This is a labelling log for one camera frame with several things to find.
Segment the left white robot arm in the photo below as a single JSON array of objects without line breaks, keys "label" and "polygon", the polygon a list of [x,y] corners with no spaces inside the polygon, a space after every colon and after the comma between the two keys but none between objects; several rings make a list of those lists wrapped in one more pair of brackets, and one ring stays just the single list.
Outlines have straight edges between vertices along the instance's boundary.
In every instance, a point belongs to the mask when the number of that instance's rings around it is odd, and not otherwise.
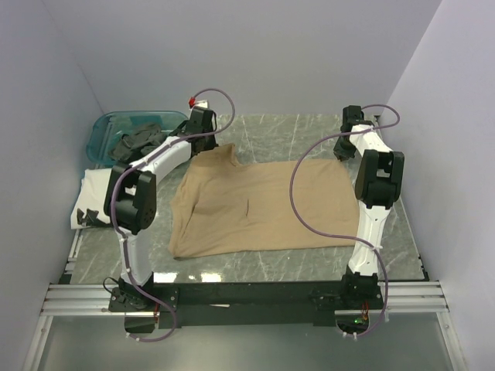
[{"label": "left white robot arm", "polygon": [[145,230],[157,211],[157,185],[173,169],[202,151],[217,147],[214,133],[217,114],[209,108],[194,107],[190,116],[166,135],[157,148],[130,164],[111,169],[104,212],[118,236],[121,276],[116,300],[144,311],[155,300],[149,242]]}]

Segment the tan t shirt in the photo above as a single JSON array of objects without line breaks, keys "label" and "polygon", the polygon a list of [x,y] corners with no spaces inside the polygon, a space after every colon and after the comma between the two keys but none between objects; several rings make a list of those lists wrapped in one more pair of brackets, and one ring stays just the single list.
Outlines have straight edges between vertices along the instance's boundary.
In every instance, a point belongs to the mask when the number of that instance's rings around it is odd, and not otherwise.
[{"label": "tan t shirt", "polygon": [[170,205],[176,258],[350,246],[359,220],[337,160],[242,165],[233,144],[195,156]]}]

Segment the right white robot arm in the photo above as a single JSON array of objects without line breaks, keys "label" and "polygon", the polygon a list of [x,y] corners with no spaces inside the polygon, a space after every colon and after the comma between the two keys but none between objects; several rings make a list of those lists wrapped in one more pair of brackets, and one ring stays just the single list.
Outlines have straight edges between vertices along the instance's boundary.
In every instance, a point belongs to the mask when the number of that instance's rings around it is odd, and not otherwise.
[{"label": "right white robot arm", "polygon": [[364,117],[361,106],[343,109],[340,130],[342,136],[333,149],[336,158],[345,161],[360,155],[354,183],[359,209],[357,236],[339,291],[343,305],[357,308],[381,297],[381,240],[385,222],[401,194],[405,155],[384,143],[377,127]]}]

